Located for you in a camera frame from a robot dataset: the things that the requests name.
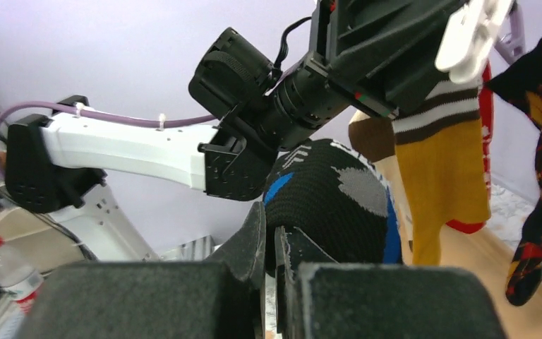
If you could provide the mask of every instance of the black cable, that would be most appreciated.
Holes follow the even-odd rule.
[[[5,138],[2,134],[0,134],[0,141],[7,146],[7,138]]]
[[[17,203],[13,200],[13,198],[11,198],[11,196],[8,193],[6,193],[3,189],[0,189],[0,196],[3,199],[12,203],[13,205],[17,205]],[[51,228],[55,229],[57,232],[61,233],[63,236],[69,238],[74,244],[76,244],[76,246],[78,247],[78,249],[80,250],[80,252],[82,253],[82,255],[84,256],[86,260],[88,261],[97,260],[96,255],[91,250],[89,250],[84,244],[82,244],[82,242],[77,238],[77,236],[75,236],[74,233],[68,230],[65,226],[63,226],[62,224],[58,222],[53,221],[46,215],[37,214],[37,213],[32,213],[32,215],[34,215],[38,220],[44,222]]]
[[[277,71],[282,70],[282,62],[284,62],[284,60],[288,56],[288,51],[289,51],[289,49],[288,49],[288,35],[289,35],[289,33],[291,33],[293,30],[297,29],[298,27],[300,27],[300,25],[302,25],[306,21],[309,21],[310,19],[311,19],[310,16],[307,16],[306,18],[302,18],[302,19],[296,21],[295,23],[292,23],[282,33],[282,39],[281,39],[281,42],[279,44],[279,52],[277,53],[277,58],[275,59],[275,63],[273,63],[273,66],[275,67],[275,69]]]

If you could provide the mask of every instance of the wooden floor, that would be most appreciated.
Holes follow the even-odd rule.
[[[405,236],[402,237],[404,261],[409,261],[411,253]],[[441,236],[442,265],[462,267],[479,277],[491,294],[509,337],[542,339],[542,284],[522,307],[511,306],[504,296],[512,250],[487,229],[466,235],[444,227]]]

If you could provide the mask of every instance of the bottle label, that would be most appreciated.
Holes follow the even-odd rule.
[[[36,291],[43,281],[43,277],[35,270],[24,281],[10,287],[3,287],[3,292],[20,305],[22,311],[27,313],[34,302]]]

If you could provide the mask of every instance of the red sock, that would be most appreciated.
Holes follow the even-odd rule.
[[[489,63],[483,72],[483,83],[491,79],[491,69]],[[485,183],[487,185],[487,193],[491,196],[491,161],[489,155],[489,143],[493,132],[493,93],[487,87],[482,87],[478,97],[479,111],[481,113],[481,121],[483,123],[483,166],[485,168]],[[446,225],[451,228],[466,233],[472,234],[479,231],[484,222],[478,224],[464,224],[458,220],[446,222]]]

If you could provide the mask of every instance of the yellow sock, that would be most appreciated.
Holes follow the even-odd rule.
[[[413,264],[438,265],[441,227],[490,217],[478,87],[439,82],[421,107],[393,121],[395,152],[414,224]]]
[[[387,118],[371,118],[361,111],[356,111],[348,125],[348,137],[352,148],[371,161],[377,171],[390,183],[394,207],[401,216],[398,223],[404,226],[406,238],[412,248],[412,218],[395,155],[392,121]]]

